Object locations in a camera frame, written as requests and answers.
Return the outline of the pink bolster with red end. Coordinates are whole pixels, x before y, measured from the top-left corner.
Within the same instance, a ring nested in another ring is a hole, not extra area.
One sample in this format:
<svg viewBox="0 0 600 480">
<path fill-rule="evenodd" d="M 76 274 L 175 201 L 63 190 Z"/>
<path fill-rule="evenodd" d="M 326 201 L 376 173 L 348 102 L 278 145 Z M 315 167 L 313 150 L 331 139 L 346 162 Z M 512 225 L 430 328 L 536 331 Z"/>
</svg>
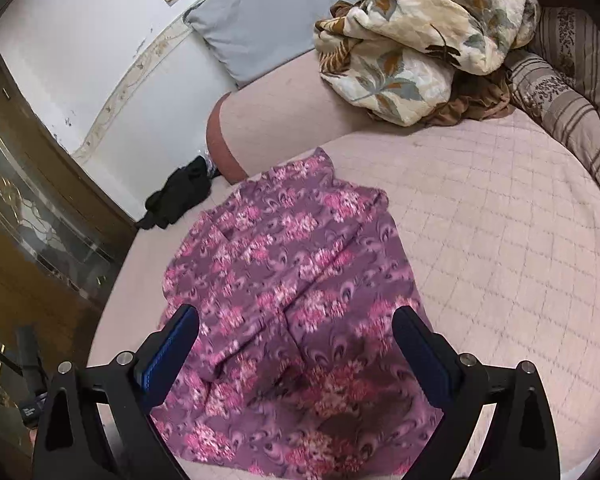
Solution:
<svg viewBox="0 0 600 480">
<path fill-rule="evenodd" d="M 231 184 L 376 122 L 332 91 L 306 52 L 215 103 L 206 140 Z"/>
</svg>

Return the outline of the cream floral blanket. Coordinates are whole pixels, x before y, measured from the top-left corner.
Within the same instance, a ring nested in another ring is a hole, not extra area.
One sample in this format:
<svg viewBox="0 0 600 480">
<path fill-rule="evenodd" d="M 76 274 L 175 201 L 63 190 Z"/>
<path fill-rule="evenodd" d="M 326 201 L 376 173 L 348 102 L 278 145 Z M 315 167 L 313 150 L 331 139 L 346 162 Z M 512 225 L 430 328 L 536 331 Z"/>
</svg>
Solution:
<svg viewBox="0 0 600 480">
<path fill-rule="evenodd" d="M 338 1 L 314 26 L 320 75 L 401 127 L 502 117 L 504 61 L 532 40 L 540 11 L 538 0 Z"/>
</svg>

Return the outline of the grey pillow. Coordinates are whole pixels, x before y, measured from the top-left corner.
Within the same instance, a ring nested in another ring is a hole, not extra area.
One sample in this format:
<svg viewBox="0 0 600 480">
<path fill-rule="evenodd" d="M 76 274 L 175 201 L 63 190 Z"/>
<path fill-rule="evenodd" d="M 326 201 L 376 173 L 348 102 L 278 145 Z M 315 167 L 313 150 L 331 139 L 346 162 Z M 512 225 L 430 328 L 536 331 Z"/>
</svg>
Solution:
<svg viewBox="0 0 600 480">
<path fill-rule="evenodd" d="M 243 87 L 312 50 L 315 22 L 337 1 L 201 0 L 183 21 Z"/>
</svg>

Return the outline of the brown striped quilt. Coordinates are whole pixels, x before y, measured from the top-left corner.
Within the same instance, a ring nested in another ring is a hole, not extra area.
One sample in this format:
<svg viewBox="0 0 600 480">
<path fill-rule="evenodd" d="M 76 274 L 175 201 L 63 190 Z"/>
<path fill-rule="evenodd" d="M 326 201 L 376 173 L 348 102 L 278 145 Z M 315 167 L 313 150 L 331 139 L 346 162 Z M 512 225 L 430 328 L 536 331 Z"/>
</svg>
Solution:
<svg viewBox="0 0 600 480">
<path fill-rule="evenodd" d="M 545 8 L 533 40 L 509 52 L 512 100 L 577 157 L 600 188 L 600 31 L 582 10 Z"/>
</svg>

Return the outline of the black clothes pile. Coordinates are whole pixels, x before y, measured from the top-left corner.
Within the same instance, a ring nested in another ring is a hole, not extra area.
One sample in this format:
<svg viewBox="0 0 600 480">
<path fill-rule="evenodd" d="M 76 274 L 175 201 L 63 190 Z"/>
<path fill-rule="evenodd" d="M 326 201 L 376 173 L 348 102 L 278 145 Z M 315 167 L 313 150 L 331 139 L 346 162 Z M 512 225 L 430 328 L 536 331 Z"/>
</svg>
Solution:
<svg viewBox="0 0 600 480">
<path fill-rule="evenodd" d="M 165 230 L 180 220 L 189 209 L 202 203 L 211 191 L 212 177 L 207 159 L 197 156 L 188 165 L 178 168 L 166 179 L 160 190 L 145 202 L 145 214 L 135 223 L 137 229 L 155 226 Z"/>
</svg>

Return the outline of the wooden glass door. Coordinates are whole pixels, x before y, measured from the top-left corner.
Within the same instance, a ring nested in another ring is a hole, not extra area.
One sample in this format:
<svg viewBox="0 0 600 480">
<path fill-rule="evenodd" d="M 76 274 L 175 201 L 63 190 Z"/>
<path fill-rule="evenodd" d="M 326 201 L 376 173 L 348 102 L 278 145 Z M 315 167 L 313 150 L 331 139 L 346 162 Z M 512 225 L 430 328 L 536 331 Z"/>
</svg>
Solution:
<svg viewBox="0 0 600 480">
<path fill-rule="evenodd" d="M 85 364 L 135 230 L 31 110 L 0 53 L 0 452 L 27 460 L 17 330 L 44 370 Z"/>
</svg>

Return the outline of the purple pink floral garment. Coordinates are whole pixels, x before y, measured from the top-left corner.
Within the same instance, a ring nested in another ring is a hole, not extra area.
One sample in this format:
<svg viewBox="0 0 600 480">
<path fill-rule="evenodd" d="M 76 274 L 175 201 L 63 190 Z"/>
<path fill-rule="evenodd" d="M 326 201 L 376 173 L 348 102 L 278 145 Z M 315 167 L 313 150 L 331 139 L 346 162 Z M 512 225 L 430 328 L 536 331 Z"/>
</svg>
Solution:
<svg viewBox="0 0 600 480">
<path fill-rule="evenodd" d="M 441 414 L 392 334 L 422 312 L 387 196 L 323 150 L 204 211 L 163 277 L 199 334 L 154 423 L 181 460 L 288 479 L 405 474 Z"/>
</svg>

